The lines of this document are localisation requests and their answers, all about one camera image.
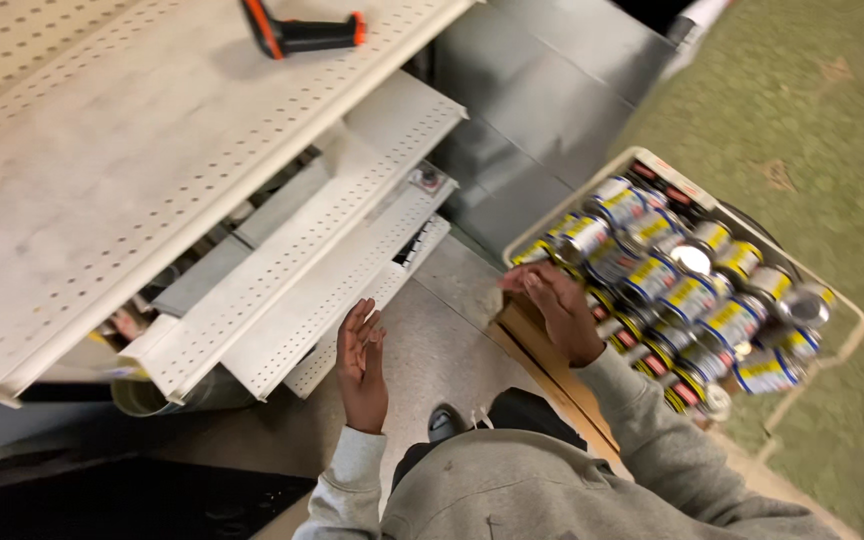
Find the person's left hand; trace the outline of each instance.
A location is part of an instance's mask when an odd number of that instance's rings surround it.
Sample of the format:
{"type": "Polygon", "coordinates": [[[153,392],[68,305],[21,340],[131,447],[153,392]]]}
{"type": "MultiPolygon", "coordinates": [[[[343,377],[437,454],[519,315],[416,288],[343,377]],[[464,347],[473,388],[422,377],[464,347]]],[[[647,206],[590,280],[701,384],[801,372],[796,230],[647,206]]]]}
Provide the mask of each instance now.
{"type": "Polygon", "coordinates": [[[375,328],[379,311],[372,298],[359,300],[339,326],[335,365],[345,407],[345,423],[357,432],[378,436],[389,411],[389,391],[382,377],[385,328],[375,328]]]}

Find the store shelf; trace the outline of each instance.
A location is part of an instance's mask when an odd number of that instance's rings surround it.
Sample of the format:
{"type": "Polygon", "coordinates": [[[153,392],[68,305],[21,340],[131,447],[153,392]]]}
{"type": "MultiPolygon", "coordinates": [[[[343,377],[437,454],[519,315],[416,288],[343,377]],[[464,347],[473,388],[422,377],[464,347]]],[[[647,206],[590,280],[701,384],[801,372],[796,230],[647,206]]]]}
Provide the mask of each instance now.
{"type": "MultiPolygon", "coordinates": [[[[429,254],[449,235],[450,227],[450,223],[442,217],[433,216],[424,227],[425,234],[420,239],[421,243],[417,245],[412,264],[408,268],[403,268],[400,264],[391,261],[386,262],[379,275],[366,286],[359,296],[361,298],[374,298],[375,308],[384,310],[389,301],[399,292],[399,289],[402,289],[405,282],[409,281],[412,274],[426,261],[429,254]]],[[[329,374],[332,366],[335,365],[335,342],[341,324],[342,318],[340,317],[338,322],[331,325],[322,338],[318,340],[316,349],[299,362],[282,381],[299,398],[306,399],[309,397],[312,390],[318,387],[326,374],[329,374]]]]}
{"type": "MultiPolygon", "coordinates": [[[[366,44],[282,61],[259,53],[237,2],[123,4],[2,93],[0,401],[15,404],[471,3],[370,2],[366,44]]],[[[340,20],[362,6],[273,8],[340,20]]]]}
{"type": "Polygon", "coordinates": [[[349,248],[345,236],[463,113],[462,106],[403,72],[356,106],[345,117],[347,129],[323,149],[336,167],[333,178],[138,358],[162,393],[180,402],[283,294],[327,264],[323,257],[337,246],[349,248]]]}
{"type": "MultiPolygon", "coordinates": [[[[222,365],[256,398],[264,400],[362,297],[366,286],[456,186],[450,180],[431,196],[411,183],[404,184],[374,221],[356,227],[283,295],[222,356],[222,365]]],[[[221,315],[215,320],[222,321],[221,315]]]]}

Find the green carpet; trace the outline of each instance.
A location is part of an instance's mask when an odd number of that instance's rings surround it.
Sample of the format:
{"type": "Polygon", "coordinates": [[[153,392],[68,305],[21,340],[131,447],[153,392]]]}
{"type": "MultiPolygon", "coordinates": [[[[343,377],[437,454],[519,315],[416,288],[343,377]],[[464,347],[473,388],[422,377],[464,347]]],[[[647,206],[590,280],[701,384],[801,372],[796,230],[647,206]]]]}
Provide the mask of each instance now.
{"type": "MultiPolygon", "coordinates": [[[[632,144],[757,219],[864,310],[864,0],[735,2],[613,153],[632,144]]],[[[758,450],[781,398],[736,399],[726,431],[758,450]]],[[[769,466],[864,535],[864,344],[776,433],[769,466]]]]}

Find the person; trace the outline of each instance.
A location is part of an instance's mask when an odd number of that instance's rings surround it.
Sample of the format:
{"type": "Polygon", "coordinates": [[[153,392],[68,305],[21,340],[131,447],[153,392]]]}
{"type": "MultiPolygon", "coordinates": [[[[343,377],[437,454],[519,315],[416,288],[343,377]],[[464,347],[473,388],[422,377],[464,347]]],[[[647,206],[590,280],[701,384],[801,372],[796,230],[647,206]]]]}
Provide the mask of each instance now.
{"type": "MultiPolygon", "coordinates": [[[[295,539],[837,538],[810,510],[746,489],[723,451],[666,406],[662,387],[596,335],[578,283],[541,262],[513,268],[499,286],[524,292],[541,311],[552,343],[598,400],[635,482],[613,474],[608,462],[566,440],[567,433],[528,422],[494,425],[439,440],[413,462],[399,463],[406,471],[396,474],[380,521],[386,332],[376,327],[378,312],[366,319],[374,302],[360,300],[338,339],[347,425],[295,539]]],[[[529,407],[512,401],[520,410],[529,407]]],[[[519,420],[543,416],[500,409],[519,420]]]]}

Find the sweatshirt sleeve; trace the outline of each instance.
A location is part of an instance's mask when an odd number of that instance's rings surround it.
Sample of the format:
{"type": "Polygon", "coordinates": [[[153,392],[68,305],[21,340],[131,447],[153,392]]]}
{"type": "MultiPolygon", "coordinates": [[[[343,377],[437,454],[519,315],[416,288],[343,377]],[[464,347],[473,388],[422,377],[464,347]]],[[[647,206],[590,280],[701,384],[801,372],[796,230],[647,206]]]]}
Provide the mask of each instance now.
{"type": "Polygon", "coordinates": [[[379,464],[385,443],[385,435],[342,428],[332,462],[318,476],[309,500],[309,519],[293,540],[379,538],[379,464]]]}
{"type": "Polygon", "coordinates": [[[611,345],[576,374],[598,399],[635,482],[682,513],[750,538],[838,538],[810,510],[746,489],[725,452],[611,345]]]}

